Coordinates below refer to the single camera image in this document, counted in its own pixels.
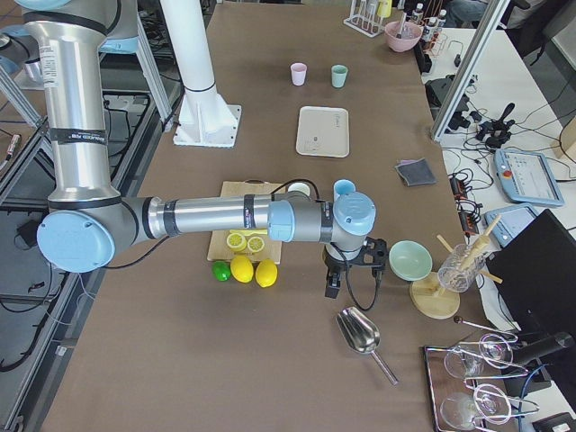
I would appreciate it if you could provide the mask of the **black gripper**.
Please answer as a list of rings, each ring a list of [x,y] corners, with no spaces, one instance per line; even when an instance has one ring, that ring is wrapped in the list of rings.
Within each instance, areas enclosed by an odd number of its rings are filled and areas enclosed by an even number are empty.
[[[341,288],[341,274],[352,266],[370,268],[372,277],[376,281],[382,280],[387,261],[387,243],[382,238],[367,237],[360,248],[352,251],[329,244],[324,247],[322,257],[327,267],[324,295],[337,298]]]

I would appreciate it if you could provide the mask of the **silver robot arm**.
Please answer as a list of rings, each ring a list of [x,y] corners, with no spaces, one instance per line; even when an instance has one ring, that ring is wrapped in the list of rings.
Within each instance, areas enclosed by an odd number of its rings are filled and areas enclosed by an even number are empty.
[[[273,240],[323,245],[329,298],[352,266],[382,278],[387,249],[370,237],[376,209],[363,193],[339,193],[330,202],[297,191],[173,201],[123,197],[111,182],[99,56],[137,50],[137,4],[24,1],[21,7],[39,48],[55,168],[37,242],[54,266],[85,273],[148,239],[263,228]]]

